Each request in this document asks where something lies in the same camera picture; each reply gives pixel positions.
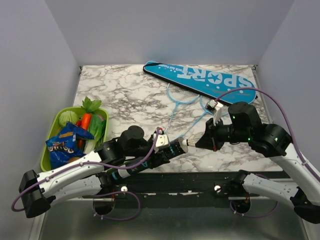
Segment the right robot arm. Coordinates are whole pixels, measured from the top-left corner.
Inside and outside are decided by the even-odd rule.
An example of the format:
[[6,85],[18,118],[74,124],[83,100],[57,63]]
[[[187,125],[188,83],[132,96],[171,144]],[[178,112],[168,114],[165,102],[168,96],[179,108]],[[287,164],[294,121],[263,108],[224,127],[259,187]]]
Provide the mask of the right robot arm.
[[220,104],[210,100],[205,109],[214,115],[205,123],[205,131],[195,143],[196,148],[218,151],[224,143],[247,143],[250,148],[280,166],[296,183],[288,186],[239,170],[221,193],[227,196],[256,194],[291,207],[305,221],[320,222],[319,172],[302,160],[295,150],[292,136],[277,124],[262,123],[256,108],[246,102],[228,107],[231,124],[224,124]]

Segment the black Boka shuttlecock tube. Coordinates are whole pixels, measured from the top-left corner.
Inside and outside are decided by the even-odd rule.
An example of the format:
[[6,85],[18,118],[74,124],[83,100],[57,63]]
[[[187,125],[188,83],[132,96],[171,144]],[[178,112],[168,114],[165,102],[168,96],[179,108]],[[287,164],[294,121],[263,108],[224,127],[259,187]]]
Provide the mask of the black Boka shuttlecock tube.
[[147,169],[154,169],[161,165],[170,163],[170,160],[188,152],[187,140],[179,137],[170,142],[170,146],[153,153],[150,157],[130,169],[110,169],[107,171],[107,176],[112,183],[117,183],[131,175],[135,175]]

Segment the white feather shuttlecock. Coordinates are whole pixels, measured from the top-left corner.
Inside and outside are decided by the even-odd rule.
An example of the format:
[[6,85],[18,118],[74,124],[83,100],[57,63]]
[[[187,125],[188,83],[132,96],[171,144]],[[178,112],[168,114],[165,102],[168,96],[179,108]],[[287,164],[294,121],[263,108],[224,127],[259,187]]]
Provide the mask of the white feather shuttlecock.
[[195,147],[196,143],[202,138],[203,135],[204,135],[203,133],[193,134],[189,136],[187,139],[183,139],[182,145]]

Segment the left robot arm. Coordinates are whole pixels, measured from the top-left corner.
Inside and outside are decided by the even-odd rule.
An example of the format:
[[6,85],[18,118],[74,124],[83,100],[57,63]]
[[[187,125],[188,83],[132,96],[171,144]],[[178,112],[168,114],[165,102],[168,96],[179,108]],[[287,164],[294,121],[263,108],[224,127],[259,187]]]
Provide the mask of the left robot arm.
[[169,163],[173,152],[173,143],[160,127],[145,139],[141,127],[130,126],[119,137],[63,166],[25,172],[17,197],[21,211],[31,219],[72,198],[112,196],[115,182]]

